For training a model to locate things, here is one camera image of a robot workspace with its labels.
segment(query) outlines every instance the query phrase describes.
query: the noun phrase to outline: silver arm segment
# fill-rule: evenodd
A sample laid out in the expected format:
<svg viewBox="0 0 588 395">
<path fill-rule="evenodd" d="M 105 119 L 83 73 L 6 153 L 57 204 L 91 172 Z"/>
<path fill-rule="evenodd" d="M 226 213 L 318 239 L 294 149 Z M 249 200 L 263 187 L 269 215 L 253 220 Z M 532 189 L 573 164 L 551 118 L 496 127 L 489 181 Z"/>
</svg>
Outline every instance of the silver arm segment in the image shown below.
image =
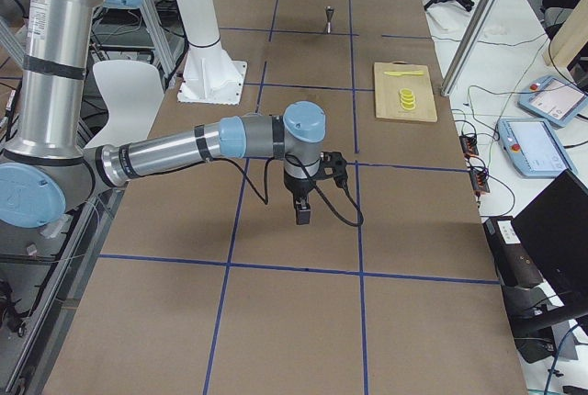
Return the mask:
<svg viewBox="0 0 588 395">
<path fill-rule="evenodd" d="M 194 130 L 163 138 L 113 147 L 106 145 L 87 152 L 94 155 L 96 170 L 109 186 L 164 173 L 219 157 L 266 157 L 284 162 L 285 172 L 301 180 L 319 170 L 325 117 L 322 110 L 307 101 L 287 108 L 284 117 L 248 115 L 224 118 L 220 122 L 197 126 Z M 304 164 L 306 173 L 297 167 Z"/>
</svg>

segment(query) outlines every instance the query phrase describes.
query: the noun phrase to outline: grid line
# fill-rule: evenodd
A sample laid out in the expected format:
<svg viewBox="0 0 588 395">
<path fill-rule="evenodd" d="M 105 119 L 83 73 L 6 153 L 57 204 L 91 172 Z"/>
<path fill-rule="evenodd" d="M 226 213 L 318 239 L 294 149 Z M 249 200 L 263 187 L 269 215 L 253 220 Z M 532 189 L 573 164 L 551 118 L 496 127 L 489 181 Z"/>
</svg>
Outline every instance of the grid line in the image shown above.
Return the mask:
<svg viewBox="0 0 588 395">
<path fill-rule="evenodd" d="M 134 254 L 101 254 L 102 259 L 127 260 L 134 262 L 159 262 L 167 264 L 189 264 L 189 265 L 207 265 L 207 266 L 230 266 L 231 268 L 241 269 L 264 269 L 268 271 L 290 271 L 294 273 L 303 274 L 328 274 L 341 276 L 356 276 L 363 275 L 364 277 L 379 277 L 398 280 L 415 280 L 426 282 L 447 282 L 447 283 L 461 283 L 467 285 L 500 285 L 498 280 L 489 280 L 484 278 L 462 278 L 462 277 L 442 277 L 442 276 L 418 276 L 413 274 L 394 274 L 382 272 L 364 271 L 345 271 L 343 269 L 329 269 L 329 268 L 309 268 L 303 266 L 287 266 L 287 265 L 263 265 L 263 264 L 247 264 L 234 262 L 219 262 L 198 259 L 183 259 L 177 257 L 154 257 L 148 255 L 134 255 Z"/>
<path fill-rule="evenodd" d="M 272 42 L 272 37 L 274 36 L 274 26 L 276 25 L 276 15 L 277 15 L 277 5 L 279 3 L 279 0 L 276 0 L 276 4 L 274 5 L 274 16 L 272 17 L 272 27 L 269 31 L 269 39 L 268 41 L 271 43 Z"/>
<path fill-rule="evenodd" d="M 359 165 L 356 161 L 356 202 L 361 209 L 361 188 L 359 178 Z M 368 371 L 368 323 L 366 318 L 366 283 L 364 280 L 364 247 L 363 232 L 357 227 L 357 253 L 359 255 L 359 303 L 361 309 L 361 348 L 364 368 L 364 395 L 369 395 L 369 371 Z"/>
<path fill-rule="evenodd" d="M 350 62 L 351 62 L 351 96 L 352 96 L 352 111 L 353 111 L 353 145 L 356 153 L 359 153 L 359 144 L 357 139 L 357 105 L 356 105 L 356 66 L 354 62 L 353 50 L 353 8 L 351 0 L 349 4 L 349 45 L 350 45 Z"/>
<path fill-rule="evenodd" d="M 245 163 L 245 168 L 244 168 L 245 173 L 247 173 L 248 169 L 249 169 L 249 160 L 247 160 Z M 235 212 L 235 221 L 232 226 L 231 246 L 229 248 L 229 254 L 227 255 L 227 263 L 226 263 L 225 270 L 224 270 L 224 278 L 222 280 L 222 288 L 220 290 L 219 308 L 217 309 L 217 318 L 216 318 L 216 321 L 214 324 L 214 334 L 212 335 L 212 343 L 210 344 L 209 363 L 208 363 L 207 369 L 206 369 L 204 388 L 202 389 L 203 395 L 208 395 L 208 393 L 209 393 L 210 377 L 212 375 L 212 366 L 214 364 L 214 355 L 216 352 L 217 341 L 219 338 L 219 331 L 221 330 L 222 310 L 224 308 L 227 287 L 229 285 L 229 274 L 231 273 L 232 253 L 234 251 L 235 240 L 237 238 L 237 229 L 239 228 L 239 218 L 241 217 L 241 209 L 242 209 L 242 205 L 243 205 L 244 191 L 245 191 L 245 176 L 243 176 L 243 180 L 241 181 L 241 191 L 239 192 L 239 200 L 237 201 L 237 210 Z"/>
</svg>

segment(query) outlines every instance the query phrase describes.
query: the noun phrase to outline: wooden cutting board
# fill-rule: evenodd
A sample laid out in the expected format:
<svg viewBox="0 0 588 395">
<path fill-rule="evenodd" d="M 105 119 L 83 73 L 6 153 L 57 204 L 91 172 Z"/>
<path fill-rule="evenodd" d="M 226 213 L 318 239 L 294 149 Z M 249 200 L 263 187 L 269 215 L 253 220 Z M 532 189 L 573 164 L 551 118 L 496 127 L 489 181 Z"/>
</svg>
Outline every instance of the wooden cutting board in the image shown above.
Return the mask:
<svg viewBox="0 0 588 395">
<path fill-rule="evenodd" d="M 389 76 L 385 72 L 420 71 L 422 75 Z M 375 62 L 376 118 L 402 121 L 437 122 L 435 99 L 427 66 Z M 406 110 L 401 105 L 401 89 L 411 89 L 415 107 Z"/>
</svg>

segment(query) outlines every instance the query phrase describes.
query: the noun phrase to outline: metal frame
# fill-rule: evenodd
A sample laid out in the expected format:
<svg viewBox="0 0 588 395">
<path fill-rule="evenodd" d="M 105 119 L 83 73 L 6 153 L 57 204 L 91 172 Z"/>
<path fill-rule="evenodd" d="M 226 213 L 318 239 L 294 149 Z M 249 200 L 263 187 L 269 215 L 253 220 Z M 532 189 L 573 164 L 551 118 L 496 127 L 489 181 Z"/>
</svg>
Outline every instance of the metal frame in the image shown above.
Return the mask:
<svg viewBox="0 0 588 395">
<path fill-rule="evenodd" d="M 447 69 L 446 77 L 441 85 L 441 95 L 449 96 L 455 88 L 459 76 L 463 72 L 468 62 L 469 56 L 473 52 L 484 24 L 492 12 L 492 7 L 497 0 L 480 0 L 478 8 L 474 12 L 471 18 L 466 32 L 463 35 L 463 39 L 459 43 L 458 50 L 456 52 L 453 61 Z"/>
</svg>

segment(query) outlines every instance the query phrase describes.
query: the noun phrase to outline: blue tape line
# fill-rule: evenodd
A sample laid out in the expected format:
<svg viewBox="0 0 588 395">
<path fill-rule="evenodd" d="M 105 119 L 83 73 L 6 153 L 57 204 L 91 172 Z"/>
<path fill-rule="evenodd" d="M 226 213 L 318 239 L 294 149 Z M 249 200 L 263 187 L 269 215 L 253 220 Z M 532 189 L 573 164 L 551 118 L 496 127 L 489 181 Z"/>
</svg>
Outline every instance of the blue tape line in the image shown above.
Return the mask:
<svg viewBox="0 0 588 395">
<path fill-rule="evenodd" d="M 292 87 L 297 89 L 322 89 L 322 90 L 345 90 L 352 91 L 351 87 L 329 87 L 326 85 L 278 85 L 275 83 L 266 83 L 267 86 L 271 87 Z"/>
<path fill-rule="evenodd" d="M 359 188 L 359 165 L 354 163 L 356 169 L 356 201 L 361 209 L 361 191 Z M 366 317 L 366 283 L 364 280 L 364 245 L 362 228 L 357 228 L 357 252 L 359 255 L 359 300 L 361 305 L 361 348 L 364 367 L 364 395 L 369 395 L 369 370 L 368 370 L 368 323 Z"/>
<path fill-rule="evenodd" d="M 167 264 L 191 264 L 206 266 L 226 266 L 226 262 L 217 262 L 213 260 L 196 260 L 182 259 L 178 257 L 154 257 L 147 255 L 130 255 L 130 254 L 100 254 L 101 259 L 118 259 L 118 260 L 140 260 L 143 262 L 163 262 Z"/>
<path fill-rule="evenodd" d="M 264 70 L 261 72 L 261 83 L 259 84 L 259 93 L 257 94 L 257 104 L 255 105 L 255 113 L 259 113 L 261 108 L 261 94 L 264 91 L 264 82 L 266 80 L 267 61 L 264 61 Z"/>
<path fill-rule="evenodd" d="M 372 163 L 358 163 L 367 167 L 391 167 L 401 168 L 403 170 L 423 170 L 427 172 L 452 172 L 452 173 L 468 173 L 466 168 L 445 168 L 445 167 L 423 167 L 419 165 L 401 165 L 401 164 L 372 164 Z"/>
<path fill-rule="evenodd" d="M 245 163 L 244 171 L 247 173 L 249 169 L 249 160 L 247 159 Z M 237 229 L 239 228 L 239 218 L 241 217 L 241 209 L 243 205 L 243 194 L 245 191 L 245 177 L 241 181 L 241 191 L 239 192 L 239 200 L 237 201 L 237 211 L 235 213 L 235 221 L 232 226 L 232 234 L 231 234 L 231 247 L 229 248 L 229 255 L 227 256 L 227 264 L 224 271 L 224 279 L 222 280 L 222 289 L 220 291 L 220 300 L 219 300 L 219 308 L 217 310 L 217 319 L 214 324 L 214 334 L 212 335 L 212 343 L 210 345 L 210 354 L 209 354 L 209 364 L 206 369 L 206 378 L 204 380 L 204 388 L 202 390 L 203 395 L 208 395 L 209 393 L 209 385 L 210 385 L 210 376 L 212 374 L 212 365 L 214 362 L 214 354 L 216 352 L 217 341 L 219 338 L 219 330 L 221 329 L 221 318 L 222 318 L 222 309 L 224 307 L 224 300 L 227 293 L 227 286 L 229 284 L 229 273 L 231 272 L 231 260 L 232 260 L 232 253 L 235 247 L 235 240 L 237 238 Z"/>
<path fill-rule="evenodd" d="M 269 31 L 269 39 L 268 41 L 271 43 L 272 42 L 272 37 L 274 36 L 274 26 L 276 25 L 276 15 L 277 15 L 277 4 L 279 3 L 279 0 L 276 0 L 276 5 L 274 6 L 274 15 L 272 16 L 272 28 Z"/>
<path fill-rule="evenodd" d="M 294 273 L 313 273 L 313 274 L 331 274 L 341 276 L 359 276 L 356 271 L 344 271 L 343 269 L 323 269 L 323 268 L 305 268 L 301 266 L 280 266 L 280 265 L 257 265 L 257 264 L 236 264 L 231 263 L 231 267 L 245 269 L 264 269 L 267 271 L 290 271 Z"/>
<path fill-rule="evenodd" d="M 299 273 L 310 273 L 310 274 L 332 274 L 332 275 L 344 275 L 344 276 L 361 276 L 364 277 L 381 277 L 381 278 L 396 278 L 402 280 L 426 280 L 434 282 L 451 282 L 451 283 L 466 283 L 471 285 L 500 285 L 496 280 L 484 280 L 477 278 L 458 278 L 458 277 L 440 277 L 440 276 L 415 276 L 405 274 L 392 274 L 392 273 L 377 273 L 377 272 L 359 272 L 359 271 L 344 271 L 340 269 L 328 269 L 328 268 L 305 268 L 297 266 L 282 266 L 282 265 L 257 265 L 257 264 L 246 264 L 246 263 L 233 263 L 228 264 L 227 262 L 218 262 L 212 260 L 198 260 L 198 259 L 182 259 L 177 257 L 154 257 L 147 255 L 131 255 L 131 254 L 100 254 L 101 259 L 115 259 L 115 260 L 131 260 L 140 262 L 160 262 L 167 264 L 191 264 L 191 265 L 207 265 L 207 266 L 230 266 L 235 268 L 243 269 L 265 269 L 270 271 L 292 271 Z"/>
<path fill-rule="evenodd" d="M 498 280 L 485 280 L 478 278 L 458 278 L 458 277 L 438 277 L 438 276 L 413 276 L 405 274 L 388 274 L 388 273 L 363 273 L 365 277 L 381 278 L 398 278 L 401 280 L 422 280 L 426 282 L 447 282 L 447 283 L 466 283 L 469 285 L 500 285 Z"/>
<path fill-rule="evenodd" d="M 321 31 L 312 31 L 312 30 L 288 30 L 288 29 L 260 29 L 260 28 L 219 28 L 219 30 L 241 30 L 241 31 L 251 31 L 251 32 L 273 32 L 273 33 L 280 33 L 280 34 L 304 34 L 304 35 L 323 35 L 324 33 Z M 329 35 L 339 35 L 339 36 L 347 36 L 348 33 L 344 32 L 332 32 Z M 354 37 L 359 37 L 359 34 L 353 34 Z"/>
<path fill-rule="evenodd" d="M 354 50 L 353 50 L 353 10 L 351 6 L 351 0 L 348 0 L 349 4 L 349 43 L 351 51 L 351 96 L 352 96 L 352 112 L 353 112 L 353 144 L 354 151 L 359 153 L 359 139 L 357 137 L 357 105 L 356 105 L 356 65 L 354 61 Z"/>
</svg>

